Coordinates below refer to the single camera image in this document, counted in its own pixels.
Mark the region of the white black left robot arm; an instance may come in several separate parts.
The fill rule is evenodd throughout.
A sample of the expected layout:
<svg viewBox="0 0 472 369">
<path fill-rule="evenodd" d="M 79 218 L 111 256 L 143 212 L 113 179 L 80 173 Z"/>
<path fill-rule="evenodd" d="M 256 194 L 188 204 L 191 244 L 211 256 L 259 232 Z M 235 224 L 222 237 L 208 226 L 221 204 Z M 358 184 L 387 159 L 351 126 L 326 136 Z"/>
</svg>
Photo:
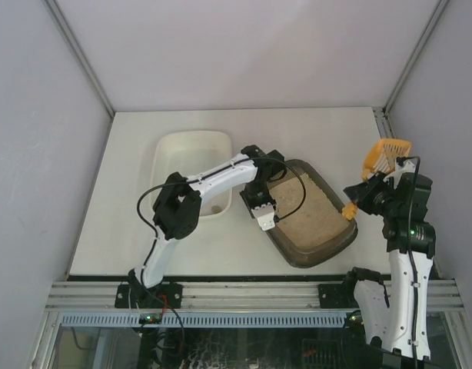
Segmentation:
<svg viewBox="0 0 472 369">
<path fill-rule="evenodd" d="M 286 163 L 279 151 L 265 153 L 249 145 L 222 165 L 187 177 L 176 171 L 163 184 L 142 194 L 136 204 L 137 216 L 155 236 L 141 266 L 128 272 L 136 300 L 155 297 L 151 289 L 161 283 L 175 245 L 194 232 L 201 208 L 216 196 L 244 185 L 240 196 L 251 217 L 262 231 L 274 228 L 278 222 L 276 201 L 268 182 L 280 172 L 286 172 Z"/>
</svg>

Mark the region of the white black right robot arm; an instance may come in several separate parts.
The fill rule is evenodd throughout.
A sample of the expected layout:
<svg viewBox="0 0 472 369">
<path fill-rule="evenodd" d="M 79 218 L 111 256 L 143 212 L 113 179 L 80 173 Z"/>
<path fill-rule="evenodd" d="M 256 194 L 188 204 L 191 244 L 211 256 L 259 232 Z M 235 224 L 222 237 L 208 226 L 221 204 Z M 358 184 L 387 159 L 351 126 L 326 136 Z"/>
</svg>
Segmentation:
<svg viewBox="0 0 472 369">
<path fill-rule="evenodd" d="M 354 269 L 353 287 L 371 346 L 370 365 L 426 368 L 427 288 L 434 264 L 436 232 L 425 221 L 432 180 L 403 173 L 396 184 L 382 172 L 344 189 L 351 203 L 382 217 L 391 268 L 391 289 L 372 270 Z"/>
</svg>

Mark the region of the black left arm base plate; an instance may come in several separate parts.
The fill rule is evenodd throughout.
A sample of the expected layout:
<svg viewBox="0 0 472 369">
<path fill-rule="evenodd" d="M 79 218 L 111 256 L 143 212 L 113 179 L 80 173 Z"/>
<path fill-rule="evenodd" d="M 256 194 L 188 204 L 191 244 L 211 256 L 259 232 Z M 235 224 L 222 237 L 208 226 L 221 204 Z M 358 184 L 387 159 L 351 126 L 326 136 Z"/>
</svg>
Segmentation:
<svg viewBox="0 0 472 369">
<path fill-rule="evenodd" d="M 182 297 L 183 286 L 177 283 L 161 283 L 148 290 L 140 284 L 132 286 L 129 283 L 122 283 L 115 293 L 114 306 L 117 309 L 147 309 L 163 308 L 167 305 L 177 309 L 181 306 Z"/>
</svg>

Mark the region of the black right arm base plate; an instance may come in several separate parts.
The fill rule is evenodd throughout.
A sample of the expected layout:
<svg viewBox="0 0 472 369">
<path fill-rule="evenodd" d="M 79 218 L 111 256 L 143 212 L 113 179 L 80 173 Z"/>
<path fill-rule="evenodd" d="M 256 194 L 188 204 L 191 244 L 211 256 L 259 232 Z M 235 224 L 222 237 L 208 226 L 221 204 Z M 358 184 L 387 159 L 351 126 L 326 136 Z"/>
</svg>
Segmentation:
<svg viewBox="0 0 472 369">
<path fill-rule="evenodd" d="M 321 308 L 345 309 L 358 307 L 353 291 L 344 284 L 319 284 L 317 289 Z"/>
</svg>

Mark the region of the yellow plastic litter scoop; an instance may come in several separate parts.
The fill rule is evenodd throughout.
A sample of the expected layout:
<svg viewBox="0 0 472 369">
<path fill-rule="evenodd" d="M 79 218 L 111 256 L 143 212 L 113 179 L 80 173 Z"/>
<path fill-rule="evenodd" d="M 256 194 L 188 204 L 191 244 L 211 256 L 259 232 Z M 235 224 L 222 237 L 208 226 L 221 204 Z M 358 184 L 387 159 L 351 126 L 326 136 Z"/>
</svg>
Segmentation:
<svg viewBox="0 0 472 369">
<path fill-rule="evenodd" d="M 397 157 L 407 157 L 412 148 L 412 143 L 396 138 L 382 138 L 369 151 L 362 165 L 361 179 L 366 181 L 374 175 L 385 175 L 384 181 L 390 187 L 390 198 L 393 190 L 399 185 L 401 178 L 389 178 L 394 170 L 394 161 Z M 355 218 L 360 208 L 353 202 L 346 204 L 341 211 L 342 216 L 348 221 Z"/>
</svg>

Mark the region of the dark translucent litter box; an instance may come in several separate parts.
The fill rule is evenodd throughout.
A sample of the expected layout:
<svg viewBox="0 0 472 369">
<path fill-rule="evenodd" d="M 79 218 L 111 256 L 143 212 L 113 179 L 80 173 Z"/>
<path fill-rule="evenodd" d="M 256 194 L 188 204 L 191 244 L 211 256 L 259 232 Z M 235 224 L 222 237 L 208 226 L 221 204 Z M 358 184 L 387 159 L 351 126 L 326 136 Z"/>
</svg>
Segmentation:
<svg viewBox="0 0 472 369">
<path fill-rule="evenodd" d="M 309 163 L 261 159 L 255 164 L 264 168 L 259 183 L 276 201 L 275 227 L 266 234 L 287 263 L 311 268 L 355 240 L 357 222 L 342 216 L 343 201 Z"/>
</svg>

